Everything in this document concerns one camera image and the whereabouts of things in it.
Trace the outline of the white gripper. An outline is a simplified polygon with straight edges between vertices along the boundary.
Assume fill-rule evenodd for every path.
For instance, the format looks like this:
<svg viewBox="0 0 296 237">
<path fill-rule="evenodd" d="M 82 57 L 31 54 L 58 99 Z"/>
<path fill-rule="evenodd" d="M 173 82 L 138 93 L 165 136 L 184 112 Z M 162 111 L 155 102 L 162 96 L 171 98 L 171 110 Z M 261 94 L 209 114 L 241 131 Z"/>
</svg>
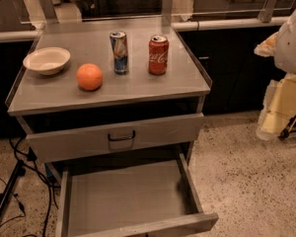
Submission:
<svg viewBox="0 0 296 237">
<path fill-rule="evenodd" d="M 271 140 L 296 116 L 296 9 L 278 33 L 256 46 L 254 54 L 274 56 L 277 68 L 293 73 L 286 74 L 280 81 L 271 80 L 266 87 L 256 135 L 259 139 Z"/>
</svg>

